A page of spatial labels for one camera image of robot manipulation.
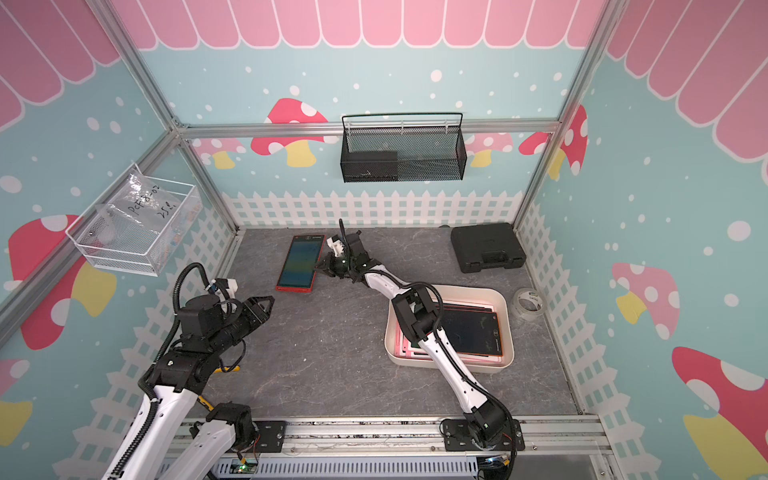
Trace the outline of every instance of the black cable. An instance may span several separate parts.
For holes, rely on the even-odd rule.
[[[458,375],[462,378],[462,380],[467,384],[469,384],[472,388],[474,388],[478,392],[485,395],[485,397],[488,400],[490,400],[491,402],[496,404],[500,409],[502,409],[505,417],[507,418],[507,422],[509,423],[510,431],[512,431],[513,418],[512,418],[512,414],[509,412],[506,405],[504,405],[504,403],[502,403],[501,400],[494,397],[488,390],[482,388],[476,382],[473,382],[470,380],[470,378],[458,366],[458,363],[456,363],[456,361],[453,359],[453,356],[449,353],[448,348],[442,342],[440,335],[438,335],[437,330],[440,328],[440,320],[442,320],[442,314],[444,310],[442,296],[440,296],[440,292],[438,292],[437,289],[432,284],[426,283],[426,282],[411,282],[411,283],[405,283],[405,284],[400,283],[394,275],[392,275],[390,272],[387,272],[385,270],[374,270],[374,269],[364,270],[360,273],[360,277],[362,278],[366,273],[378,273],[379,275],[386,276],[392,282],[394,282],[395,285],[397,285],[399,288],[402,288],[402,289],[413,288],[414,286],[423,286],[427,290],[430,290],[432,293],[435,294],[435,298],[437,299],[437,304],[438,304],[437,318],[435,319],[435,323],[432,325],[432,329],[435,331],[435,341],[437,342],[438,345],[440,345],[440,349],[444,352],[445,356],[448,357],[448,361],[451,363],[451,365],[456,370]],[[508,480],[510,475],[512,474],[512,466],[515,463],[515,456],[517,456],[517,449],[515,448],[515,441],[512,440],[511,448],[510,448],[509,466],[507,467],[507,470],[505,473],[505,477],[504,477],[505,480]]]

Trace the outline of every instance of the metal bracket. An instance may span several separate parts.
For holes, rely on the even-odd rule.
[[[259,429],[256,453],[280,453],[285,442],[286,425],[283,421],[254,422]]]
[[[440,432],[443,434],[445,450],[447,452],[476,452],[482,449],[477,446],[469,435],[469,426],[466,420],[445,419],[440,422]],[[515,450],[525,450],[525,439],[520,429],[520,422],[512,420],[512,428],[505,426],[504,435],[515,440]],[[496,445],[497,450],[509,450],[509,439],[504,438],[501,445]]]

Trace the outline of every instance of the plastic bag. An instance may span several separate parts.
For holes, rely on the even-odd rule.
[[[180,205],[181,200],[135,171],[128,175],[126,186],[106,208],[110,215],[121,215],[147,230],[160,233]]]

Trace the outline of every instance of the mushroom illustration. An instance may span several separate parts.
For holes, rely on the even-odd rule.
[[[26,280],[64,239],[66,227],[76,218],[76,215],[43,217],[21,226],[11,235],[8,255],[14,279],[5,282],[7,290],[13,290]],[[117,286],[115,275],[95,269],[84,257],[78,259],[22,324],[25,343],[33,350],[50,346],[64,330],[71,299],[82,303],[91,316],[98,316]]]
[[[520,153],[533,155],[543,151],[547,138],[548,135],[542,132],[531,135],[520,144]],[[565,132],[563,143],[560,144],[558,152],[554,155],[552,165],[549,167],[548,173],[552,180],[560,180],[560,168],[565,158],[568,159],[573,175],[579,174],[584,163],[584,156],[587,153],[587,140],[587,111],[583,105],[579,105],[576,116],[571,122],[571,127]]]
[[[706,353],[679,346],[672,365],[686,386],[717,415],[683,417],[704,461],[720,478],[768,472],[768,382]]]
[[[680,295],[672,275],[660,268],[632,263],[614,263],[612,271],[615,283],[629,290],[616,299],[624,318],[634,325],[647,310],[659,337],[669,339],[680,317]]]
[[[511,152],[515,147],[510,134],[476,134],[464,143],[467,155],[475,155],[470,167],[487,167],[491,164],[491,151]]]
[[[305,124],[327,123],[317,110],[295,98],[281,98],[272,107],[264,123],[267,124]],[[289,167],[312,167],[317,159],[310,151],[308,140],[335,144],[338,137],[268,137],[254,138],[250,148],[259,155],[271,155],[283,147],[288,152]]]
[[[0,397],[29,370],[29,361],[0,360]],[[11,445],[32,415],[32,402],[0,402],[0,447]]]
[[[219,170],[235,168],[227,152],[245,153],[245,147],[236,138],[195,138],[192,147],[206,165],[210,165],[210,158],[213,157],[214,166]]]

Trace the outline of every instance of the black box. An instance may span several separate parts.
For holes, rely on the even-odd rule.
[[[525,252],[509,223],[455,227],[451,230],[451,243],[463,273],[500,266],[520,268],[525,264]]]

